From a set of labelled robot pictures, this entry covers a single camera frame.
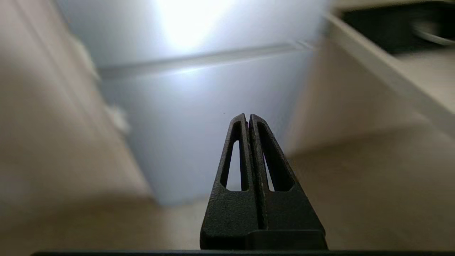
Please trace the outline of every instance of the white panel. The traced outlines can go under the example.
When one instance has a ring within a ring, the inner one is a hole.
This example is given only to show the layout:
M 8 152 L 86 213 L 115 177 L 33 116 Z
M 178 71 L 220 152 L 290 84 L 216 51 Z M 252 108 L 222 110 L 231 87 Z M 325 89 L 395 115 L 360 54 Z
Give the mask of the white panel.
M 311 41 L 327 0 L 58 0 L 98 67 Z
M 128 143 L 158 201 L 174 204 L 210 193 L 234 116 L 263 117 L 283 142 L 311 55 L 294 51 L 104 81 L 101 87 L 109 103 L 126 110 L 132 126 Z

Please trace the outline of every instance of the dark opening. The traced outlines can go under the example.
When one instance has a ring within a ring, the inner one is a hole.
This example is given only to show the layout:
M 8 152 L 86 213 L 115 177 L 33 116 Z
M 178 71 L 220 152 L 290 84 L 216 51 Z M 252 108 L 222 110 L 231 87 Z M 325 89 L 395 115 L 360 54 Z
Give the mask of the dark opening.
M 275 149 L 264 124 L 258 123 L 258 131 L 265 158 L 264 164 L 266 166 L 267 180 L 269 184 L 270 180 L 272 181 L 272 186 L 268 186 L 270 191 L 289 191 L 293 186 L 292 179 L 277 149 Z

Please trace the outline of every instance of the blurry surface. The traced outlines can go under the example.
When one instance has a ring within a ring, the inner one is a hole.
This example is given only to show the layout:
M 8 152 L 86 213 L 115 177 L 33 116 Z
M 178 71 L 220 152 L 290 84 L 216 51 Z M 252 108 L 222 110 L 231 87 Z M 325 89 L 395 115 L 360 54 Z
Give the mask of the blurry surface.
M 330 38 L 317 48 L 308 77 L 285 135 L 288 156 L 424 120 Z
M 455 142 L 429 125 L 290 161 L 332 250 L 455 250 Z M 0 235 L 5 255 L 44 249 L 198 249 L 207 199 L 80 210 Z
M 455 250 L 455 141 L 430 125 L 294 158 L 330 249 Z
M 57 0 L 98 67 L 313 41 L 327 0 Z
M 104 98 L 126 110 L 128 144 L 162 204 L 210 193 L 240 113 L 266 118 L 285 143 L 328 3 L 57 1 L 100 68 Z
M 158 201 L 174 204 L 210 193 L 229 122 L 237 114 L 260 115 L 283 143 L 311 56 L 294 50 L 170 74 L 104 80 L 101 91 L 109 104 L 128 113 L 132 129 L 126 139 Z M 232 161 L 238 169 L 238 155 Z
M 149 196 L 48 1 L 0 1 L 0 230 Z

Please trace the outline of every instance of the beige wall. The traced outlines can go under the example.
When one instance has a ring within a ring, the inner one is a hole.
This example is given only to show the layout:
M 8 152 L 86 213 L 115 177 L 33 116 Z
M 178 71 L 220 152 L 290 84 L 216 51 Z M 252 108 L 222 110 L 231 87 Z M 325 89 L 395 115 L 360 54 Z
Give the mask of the beige wall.
M 150 195 L 51 1 L 0 1 L 0 226 Z
M 426 122 L 353 57 L 325 38 L 288 130 L 289 156 L 371 133 Z

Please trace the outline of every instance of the white cabinet door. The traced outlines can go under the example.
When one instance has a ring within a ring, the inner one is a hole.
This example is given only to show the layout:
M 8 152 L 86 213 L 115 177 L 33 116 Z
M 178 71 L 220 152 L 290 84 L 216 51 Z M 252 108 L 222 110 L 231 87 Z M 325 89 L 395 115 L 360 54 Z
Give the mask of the white cabinet door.
M 328 0 L 57 0 L 98 67 L 312 41 Z
M 175 73 L 105 80 L 126 110 L 128 143 L 162 204 L 210 193 L 230 120 L 263 117 L 282 143 L 311 52 L 292 51 Z M 239 168 L 238 155 L 233 164 Z

